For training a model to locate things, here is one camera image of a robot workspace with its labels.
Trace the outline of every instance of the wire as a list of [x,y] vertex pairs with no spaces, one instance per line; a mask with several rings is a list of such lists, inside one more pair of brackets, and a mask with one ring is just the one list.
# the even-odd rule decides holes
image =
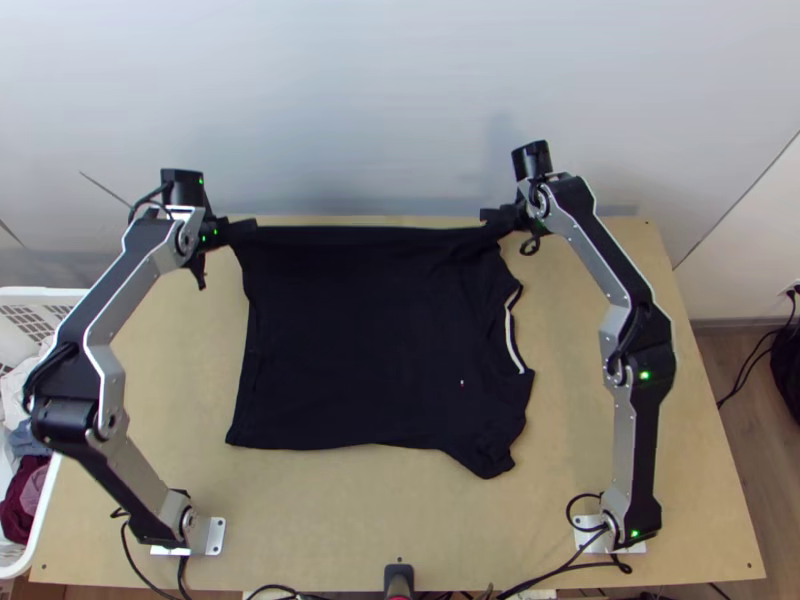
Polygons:
[[540,575],[539,577],[534,577],[533,579],[529,579],[528,581],[523,581],[522,583],[515,585],[511,589],[506,590],[505,592],[498,594],[497,600],[506,600],[510,598],[514,594],[518,594],[519,592],[528,589],[529,587],[533,587],[534,585],[541,583],[545,579],[550,579],[551,577],[555,577],[556,575],[560,575],[561,573],[566,573],[567,571],[577,571],[579,569],[592,569],[594,567],[617,567],[620,571],[629,575],[633,572],[633,569],[630,565],[623,563],[619,560],[616,554],[611,554],[611,560],[605,562],[594,562],[594,563],[585,563],[581,565],[573,565],[572,563],[575,562],[581,554],[586,551],[586,548],[591,546],[595,541],[600,539],[602,535],[604,535],[609,530],[608,524],[604,524],[603,529],[597,531],[592,537],[590,537],[585,543],[581,544],[578,548],[578,551],[573,554],[570,559],[565,562],[560,567],[553,569],[545,573],[544,575]]
[[595,525],[593,527],[580,527],[575,524],[575,522],[572,520],[572,505],[575,504],[581,498],[597,498],[599,500],[600,494],[592,494],[589,492],[585,494],[578,494],[572,500],[567,502],[567,509],[566,509],[567,522],[570,525],[572,525],[574,529],[577,529],[578,531],[583,531],[584,533],[592,533],[594,531],[600,531],[601,529],[608,527],[605,523],[600,523],[599,525]]
[[753,368],[754,368],[754,367],[755,367],[755,366],[758,364],[758,362],[759,362],[759,361],[760,361],[762,358],[764,358],[764,357],[765,357],[767,354],[769,354],[770,352],[772,352],[773,348],[775,347],[775,340],[773,340],[773,341],[772,341],[772,344],[770,344],[769,348],[767,348],[766,350],[764,350],[763,352],[761,352],[761,353],[760,353],[758,356],[756,356],[756,358],[755,358],[755,359],[753,359],[753,356],[755,356],[756,352],[758,352],[758,349],[761,347],[761,344],[763,344],[763,343],[764,343],[764,341],[765,341],[765,340],[766,340],[766,339],[767,339],[769,336],[771,336],[771,335],[775,335],[775,334],[779,334],[779,333],[781,333],[781,332],[783,332],[783,331],[786,331],[787,329],[789,329],[789,327],[791,327],[791,325],[792,325],[792,321],[794,320],[794,315],[795,315],[795,312],[797,311],[797,300],[796,300],[796,298],[795,298],[795,296],[796,296],[797,294],[796,294],[796,292],[795,292],[794,290],[787,290],[787,291],[786,291],[786,295],[789,297],[789,300],[791,300],[791,301],[792,301],[792,311],[791,311],[791,313],[789,314],[789,318],[786,320],[786,323],[785,323],[785,324],[784,324],[782,327],[779,327],[779,328],[777,328],[777,329],[773,329],[772,331],[768,331],[768,332],[767,332],[767,333],[765,333],[763,336],[761,336],[761,339],[760,339],[760,340],[758,340],[758,343],[755,345],[755,347],[753,348],[753,350],[750,352],[750,354],[749,354],[749,355],[747,356],[747,358],[744,360],[744,363],[742,363],[742,366],[741,366],[741,368],[739,369],[739,374],[736,376],[736,380],[734,381],[733,388],[731,389],[731,391],[730,391],[730,392],[728,392],[727,394],[725,394],[725,396],[723,396],[722,398],[720,398],[720,400],[717,402],[717,408],[722,408],[722,406],[723,406],[723,405],[724,405],[724,404],[725,404],[725,403],[726,403],[728,400],[730,400],[730,399],[731,399],[731,398],[733,398],[733,397],[734,397],[736,394],[738,394],[740,391],[742,391],[742,388],[743,388],[743,387],[744,387],[744,385],[747,383],[747,379],[750,377],[750,373],[753,371]]
[[189,592],[186,591],[186,587],[183,583],[183,576],[186,573],[186,565],[188,562],[188,556],[181,556],[178,561],[178,591],[181,593],[183,600],[192,600],[192,597],[189,595]]
[[[119,514],[117,516],[118,517],[124,517],[124,516],[129,516],[129,515],[128,515],[128,513],[123,513],[123,514]],[[133,572],[136,573],[136,575],[139,577],[139,579],[141,579],[147,587],[149,587],[152,591],[154,591],[156,594],[158,594],[162,598],[166,598],[167,600],[182,600],[181,598],[173,596],[172,594],[168,594],[167,592],[165,592],[161,588],[157,587],[152,581],[150,581],[147,577],[144,576],[144,573],[142,573],[139,570],[139,568],[136,566],[136,563],[133,562],[133,557],[131,556],[131,552],[128,549],[128,540],[125,539],[125,530],[127,528],[128,528],[128,521],[126,519],[125,522],[122,524],[122,527],[120,527],[120,529],[119,529],[119,536],[120,536],[120,539],[122,540],[122,550],[125,552],[125,558],[128,559],[128,564],[131,566],[131,569],[133,569]]]
[[720,596],[722,596],[723,598],[725,598],[725,600],[731,600],[731,597],[730,597],[730,596],[728,596],[728,594],[726,594],[725,592],[723,592],[723,591],[720,589],[720,587],[719,587],[719,586],[718,586],[716,583],[709,583],[708,585],[710,585],[710,586],[711,586],[711,587],[713,587],[715,590],[717,590],[717,593],[718,593]]
[[167,213],[167,216],[171,220],[174,221],[175,217],[172,216],[172,213],[169,211],[169,209],[166,206],[164,206],[164,204],[162,202],[159,202],[157,200],[153,200],[153,198],[155,198],[161,192],[163,192],[164,190],[166,190],[166,189],[168,189],[170,187],[172,187],[172,182],[171,181],[166,181],[163,184],[161,184],[161,186],[159,186],[157,189],[153,190],[152,192],[150,192],[146,196],[142,196],[136,202],[134,202],[133,206],[131,206],[130,211],[128,211],[128,225],[130,225],[133,222],[134,217],[136,217],[136,212],[142,206],[144,206],[145,204],[149,204],[149,205],[152,205],[152,206],[157,206],[158,208],[163,210],[165,213]]

